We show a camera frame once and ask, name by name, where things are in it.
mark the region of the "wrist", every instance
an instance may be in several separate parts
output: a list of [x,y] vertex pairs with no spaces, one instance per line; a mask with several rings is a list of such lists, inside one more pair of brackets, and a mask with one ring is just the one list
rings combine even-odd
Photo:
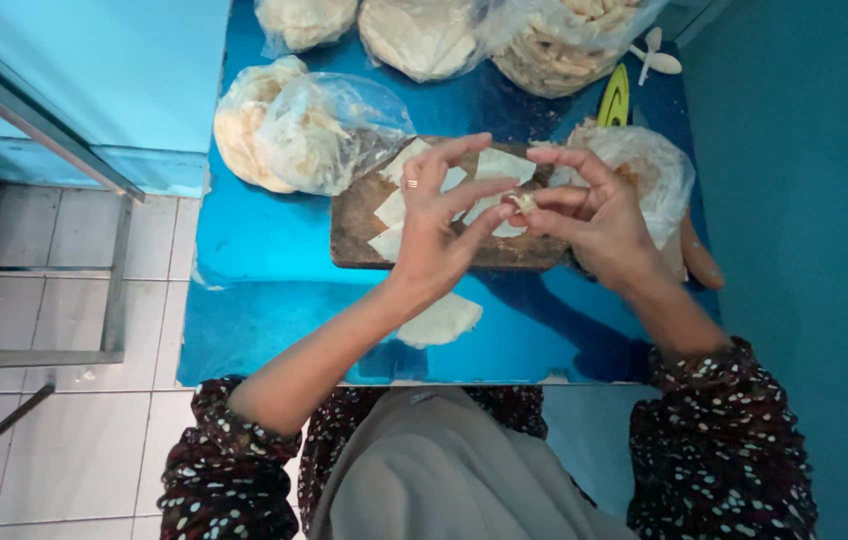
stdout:
[[400,321],[400,325],[417,317],[433,302],[418,289],[400,276],[391,274],[374,289],[374,295],[386,306],[389,315]]
[[634,306],[647,300],[672,295],[675,292],[680,294],[683,288],[665,270],[658,268],[657,265],[651,265],[625,279],[620,290],[616,292],[628,304]]

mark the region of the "plastic bag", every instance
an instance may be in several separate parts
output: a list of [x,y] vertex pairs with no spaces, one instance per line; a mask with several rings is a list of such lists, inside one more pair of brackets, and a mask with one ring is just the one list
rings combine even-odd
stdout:
[[414,134],[407,108],[382,84],[311,73],[292,80],[267,109],[255,146],[288,186],[333,196]]
[[[567,146],[590,148],[618,174],[637,184],[641,214],[658,250],[678,231],[694,188],[694,164],[664,135],[650,129],[579,127],[574,129]],[[587,186],[570,167],[558,167],[549,186],[572,184]]]
[[241,180],[277,193],[295,189],[272,174],[254,143],[268,107],[292,80],[307,73],[297,56],[240,70],[214,110],[214,141],[224,164]]
[[357,17],[358,0],[254,0],[267,43],[261,55],[277,58],[334,43]]
[[535,95],[573,94],[610,75],[668,0],[549,0],[491,61]]
[[358,30],[370,59],[423,83],[463,75],[503,46],[541,0],[364,0]]

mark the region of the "wooden cutting board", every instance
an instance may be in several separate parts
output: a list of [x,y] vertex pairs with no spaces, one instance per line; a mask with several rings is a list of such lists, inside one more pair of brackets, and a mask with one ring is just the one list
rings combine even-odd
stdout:
[[[446,141],[446,137],[422,135],[421,139],[431,145]],[[491,148],[524,157],[528,146],[523,144],[492,143]],[[384,260],[368,240],[380,235],[387,227],[374,215],[374,211],[398,187],[389,178],[379,174],[391,160],[387,160],[354,183],[331,201],[331,260],[341,268],[388,269],[394,266]],[[477,171],[478,153],[466,153],[460,167],[467,172],[464,182],[473,182]],[[540,190],[547,187],[554,167],[538,165],[534,176],[525,183],[524,190]],[[466,227],[460,220],[451,224],[455,231]],[[514,238],[490,236],[480,244],[474,257],[473,268],[481,270],[525,270],[543,272],[550,269],[568,244],[550,236],[521,234]]]

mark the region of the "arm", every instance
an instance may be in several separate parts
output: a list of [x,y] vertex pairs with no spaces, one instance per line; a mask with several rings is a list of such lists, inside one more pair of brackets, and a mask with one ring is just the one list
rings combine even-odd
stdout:
[[481,240],[514,213],[494,206],[460,237],[450,228],[455,213],[516,184],[469,182],[441,193],[448,168],[489,145],[486,133],[471,135],[410,160],[404,175],[417,187],[403,187],[404,235],[389,277],[247,379],[226,376],[197,387],[197,427],[181,435],[162,476],[162,538],[287,540],[298,532],[283,467],[298,453],[304,422],[364,353],[450,292]]
[[810,467],[786,393],[664,269],[634,188],[594,153],[539,148],[527,157],[572,166],[590,188],[536,191],[541,210],[512,224],[570,241],[657,345],[651,382],[664,396],[631,414],[628,525],[654,539],[812,538]]
[[448,168],[461,155],[489,145],[489,134],[469,135],[405,163],[406,218],[394,270],[367,296],[251,374],[231,396],[233,411],[279,434],[299,432],[368,350],[454,289],[481,240],[514,213],[508,204],[499,204],[485,210],[460,237],[451,230],[454,214],[516,184],[509,179],[467,182],[441,193]]

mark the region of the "woman's right hand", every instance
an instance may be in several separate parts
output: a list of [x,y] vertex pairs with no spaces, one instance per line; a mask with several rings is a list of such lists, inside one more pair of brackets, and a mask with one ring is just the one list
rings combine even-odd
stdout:
[[627,295],[659,280],[671,280],[651,240],[634,186],[589,150],[530,148],[527,159],[573,167],[590,187],[565,185],[533,191],[540,208],[510,218],[533,235],[567,240],[577,261],[608,289]]

